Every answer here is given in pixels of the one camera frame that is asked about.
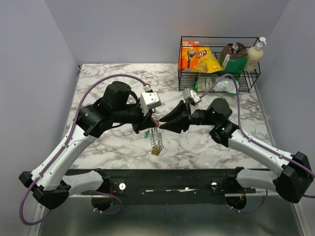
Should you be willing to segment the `green white snack bag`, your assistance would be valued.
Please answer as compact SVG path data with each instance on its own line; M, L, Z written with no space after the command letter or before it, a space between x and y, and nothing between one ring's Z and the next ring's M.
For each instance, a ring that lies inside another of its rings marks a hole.
M193 90L195 92L206 92L211 88L217 81L219 77L196 77L194 81ZM234 82L230 78L223 78L218 82L210 92L226 92L232 95L236 95L236 88Z

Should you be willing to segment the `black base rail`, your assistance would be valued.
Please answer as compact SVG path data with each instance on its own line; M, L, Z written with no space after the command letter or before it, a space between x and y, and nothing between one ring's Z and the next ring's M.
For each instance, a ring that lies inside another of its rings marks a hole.
M226 203L226 195L255 193L235 179L236 169L97 169L104 182L100 192L113 193L128 205Z

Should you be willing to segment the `cream pump lotion bottle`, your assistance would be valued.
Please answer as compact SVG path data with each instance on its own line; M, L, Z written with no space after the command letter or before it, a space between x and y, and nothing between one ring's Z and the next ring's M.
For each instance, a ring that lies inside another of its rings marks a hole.
M244 68L245 71L253 72L256 69L256 67L258 66L260 60L262 59L264 55L264 51L262 48L266 44L267 44L266 38L260 37L259 42L257 42L253 47L248 49L247 51L248 58L247 58L247 62Z

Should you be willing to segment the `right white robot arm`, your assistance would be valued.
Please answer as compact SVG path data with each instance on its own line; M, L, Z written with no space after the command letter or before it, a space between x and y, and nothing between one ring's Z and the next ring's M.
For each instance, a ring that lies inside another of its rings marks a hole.
M298 203L314 180L308 157L276 149L250 136L228 118L232 114L228 102L216 98L206 110L190 110L183 100L160 119L161 129L175 133L188 130L191 125L212 125L209 132L218 144L244 153L267 167L267 171L241 169L226 181L233 193L244 188L259 188L277 192L283 199Z

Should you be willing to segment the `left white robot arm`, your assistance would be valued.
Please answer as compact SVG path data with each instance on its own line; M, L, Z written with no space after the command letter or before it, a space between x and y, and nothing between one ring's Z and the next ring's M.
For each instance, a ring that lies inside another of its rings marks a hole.
M46 160L32 172L22 172L19 180L31 189L38 203L49 210L58 208L74 194L96 191L104 194L109 189L108 178L99 171L66 175L81 153L115 123L131 124L135 133L155 127L153 111L161 105L160 98L149 86L140 97L123 82L107 86L103 97L79 110L66 136Z

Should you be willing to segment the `orange razor package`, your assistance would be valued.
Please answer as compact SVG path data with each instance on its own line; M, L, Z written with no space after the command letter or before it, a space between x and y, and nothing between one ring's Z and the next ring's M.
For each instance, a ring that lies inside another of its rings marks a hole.
M197 65L198 41L183 41L182 42L182 55L181 69L192 70Z

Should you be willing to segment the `yellow chips bag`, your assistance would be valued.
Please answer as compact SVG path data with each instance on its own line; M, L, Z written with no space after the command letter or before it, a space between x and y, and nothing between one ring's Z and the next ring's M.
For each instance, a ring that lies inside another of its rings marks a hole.
M196 73L216 73L223 71L219 61L213 55L209 46L199 47L197 54L197 64L192 69Z

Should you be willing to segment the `yellow key tag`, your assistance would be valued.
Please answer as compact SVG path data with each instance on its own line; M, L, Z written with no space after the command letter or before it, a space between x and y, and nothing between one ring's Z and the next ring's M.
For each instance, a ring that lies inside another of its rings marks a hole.
M159 150L158 147L153 147L152 148L151 155L158 156L159 153L160 153L160 150Z

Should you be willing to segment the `round metal keyring disc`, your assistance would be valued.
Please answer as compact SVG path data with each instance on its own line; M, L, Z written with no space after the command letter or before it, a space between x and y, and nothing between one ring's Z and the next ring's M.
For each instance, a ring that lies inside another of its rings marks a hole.
M164 148L163 141L162 141L162 135L159 131L159 123L157 121L156 126L154 128L149 129L149 137L150 137L150 144L152 147L152 150L156 150L157 152L161 152Z

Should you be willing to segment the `green key tag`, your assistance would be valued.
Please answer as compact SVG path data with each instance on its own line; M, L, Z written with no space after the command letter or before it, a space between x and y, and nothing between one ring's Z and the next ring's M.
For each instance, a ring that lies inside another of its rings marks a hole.
M150 131L149 131L149 130L147 130L147 131L145 132L145 136L144 136L144 138L147 138L149 135L150 135Z

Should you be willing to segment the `brown and green bag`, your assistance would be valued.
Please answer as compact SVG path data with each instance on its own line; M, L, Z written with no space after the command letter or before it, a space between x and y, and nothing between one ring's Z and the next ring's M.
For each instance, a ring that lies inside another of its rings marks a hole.
M240 76L243 72L248 59L246 47L239 43L227 44L220 53L220 64L223 67L221 74L232 74L233 76Z

